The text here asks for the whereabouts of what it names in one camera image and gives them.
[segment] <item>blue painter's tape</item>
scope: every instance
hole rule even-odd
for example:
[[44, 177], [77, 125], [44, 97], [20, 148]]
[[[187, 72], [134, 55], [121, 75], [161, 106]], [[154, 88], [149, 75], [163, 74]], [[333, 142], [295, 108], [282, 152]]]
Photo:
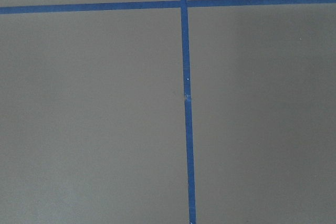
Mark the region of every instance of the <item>blue painter's tape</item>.
[[100, 4], [73, 4], [73, 5], [36, 5], [0, 7], [0, 14], [18, 13], [55, 13], [55, 12], [80, 12], [89, 10], [127, 10], [127, 9], [156, 9], [179, 8], [180, 1], [155, 1], [155, 2], [123, 2]]
[[331, 4], [331, 3], [336, 3], [336, 0], [189, 0], [187, 2], [188, 7]]
[[181, 0], [181, 29], [182, 29], [182, 55], [183, 55], [183, 87], [184, 87], [184, 112], [185, 132], [187, 149], [187, 172], [188, 172], [188, 200], [189, 222], [196, 224], [196, 201], [195, 201], [195, 169], [194, 169], [194, 146], [193, 146], [193, 119], [191, 106], [191, 83], [190, 83], [190, 54], [189, 54], [189, 27], [187, 0]]

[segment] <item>gray floor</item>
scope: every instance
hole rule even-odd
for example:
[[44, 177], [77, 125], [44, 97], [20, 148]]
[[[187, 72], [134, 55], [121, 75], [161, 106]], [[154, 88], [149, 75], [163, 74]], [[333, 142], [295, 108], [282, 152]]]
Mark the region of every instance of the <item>gray floor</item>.
[[180, 10], [0, 24], [0, 222], [188, 222]]
[[190, 9], [198, 223], [334, 223], [335, 12]]
[[[197, 223], [334, 224], [336, 4], [188, 12]], [[0, 29], [0, 223], [188, 223], [180, 9]]]

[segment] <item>blue tape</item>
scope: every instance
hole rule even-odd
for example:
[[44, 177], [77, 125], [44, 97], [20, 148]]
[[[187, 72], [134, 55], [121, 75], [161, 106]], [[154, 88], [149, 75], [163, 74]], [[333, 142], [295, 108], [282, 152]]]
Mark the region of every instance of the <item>blue tape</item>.
[[182, 28], [182, 55], [183, 55], [183, 88], [184, 88], [184, 112], [185, 133], [187, 149], [188, 172], [188, 200], [189, 222], [196, 224], [195, 201], [195, 170], [194, 170], [194, 146], [193, 146], [193, 118], [191, 106], [191, 81], [190, 81], [190, 54], [189, 54], [189, 27], [187, 0], [181, 0], [181, 28]]
[[179, 7], [180, 7], [180, 1], [123, 2], [123, 3], [73, 4], [73, 5], [37, 5], [37, 6], [0, 7], [0, 14], [80, 12], [89, 10], [127, 10], [127, 9], [156, 9], [156, 8], [179, 8]]
[[240, 6], [240, 5], [292, 5], [330, 4], [336, 0], [189, 0], [188, 7]]

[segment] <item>vertical tape strip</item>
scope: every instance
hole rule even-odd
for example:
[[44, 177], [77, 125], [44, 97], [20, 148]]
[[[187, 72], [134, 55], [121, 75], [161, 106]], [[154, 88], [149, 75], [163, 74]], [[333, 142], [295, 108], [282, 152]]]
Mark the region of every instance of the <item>vertical tape strip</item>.
[[183, 87], [185, 95], [184, 111], [185, 111], [185, 132], [186, 132], [186, 149], [187, 149], [187, 171], [188, 171], [189, 222], [190, 224], [196, 224], [193, 119], [192, 119], [192, 107], [191, 107], [191, 80], [190, 80], [187, 0], [181, 0], [181, 28], [182, 28], [182, 54], [183, 54]]

